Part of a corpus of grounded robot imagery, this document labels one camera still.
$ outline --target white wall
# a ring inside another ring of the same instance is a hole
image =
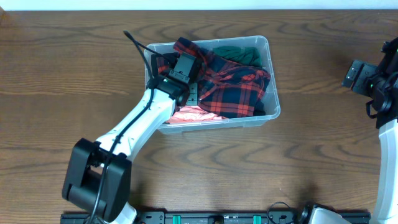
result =
[[[0,0],[0,6],[6,11],[148,9],[398,9],[398,0]]]

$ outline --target plastic bin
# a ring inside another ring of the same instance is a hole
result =
[[[247,118],[233,118],[224,119],[218,121],[200,121],[180,124],[162,124],[158,130],[164,134],[181,133],[183,131],[195,131],[203,129],[215,129],[215,128],[230,128],[230,127],[253,127],[261,126],[270,119],[275,119],[280,114],[279,99],[277,89],[275,85],[274,70],[272,69],[271,55],[269,52],[268,40],[263,36],[252,36],[252,37],[237,37],[228,39],[216,39],[216,40],[199,40],[194,41],[198,46],[213,49],[221,46],[238,46],[238,47],[256,47],[262,58],[262,64],[264,68],[270,73],[271,81],[268,84],[266,94],[264,95],[262,102],[264,104],[265,116],[253,116]],[[175,52],[173,49],[174,43],[164,44],[149,44],[147,47],[159,52],[161,54]],[[152,53],[145,50],[144,52],[149,65],[151,64]],[[149,80],[148,70],[145,69],[145,83]]]

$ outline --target red and navy plaid fabric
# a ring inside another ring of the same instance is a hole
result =
[[[264,69],[226,60],[183,37],[174,49],[203,60],[197,78],[200,108],[226,118],[253,116],[256,108],[263,109],[261,99],[271,79]],[[158,58],[157,64],[158,73],[165,75],[168,62]]]

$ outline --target white arm segment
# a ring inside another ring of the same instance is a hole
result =
[[[146,90],[138,105],[110,132],[99,137],[100,147],[110,150],[115,137],[132,121],[146,106],[150,98],[150,89]],[[150,138],[154,131],[165,121],[170,119],[175,109],[175,100],[169,94],[154,90],[154,97],[150,108],[124,133],[120,143],[116,145],[113,154],[124,153],[131,162],[139,150]],[[118,217],[111,224],[132,224],[137,216],[136,210],[127,202]]]
[[[380,128],[381,167],[379,191],[370,224],[398,223],[398,123],[394,119]]]

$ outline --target wood grain surface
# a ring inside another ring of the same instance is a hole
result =
[[[163,135],[133,164],[132,203],[265,210],[307,200],[375,206],[380,145],[367,98],[341,87],[352,59],[382,59],[398,11],[8,12],[0,26],[0,222],[59,223],[72,146],[141,99],[143,44],[267,37],[282,113],[259,128]]]

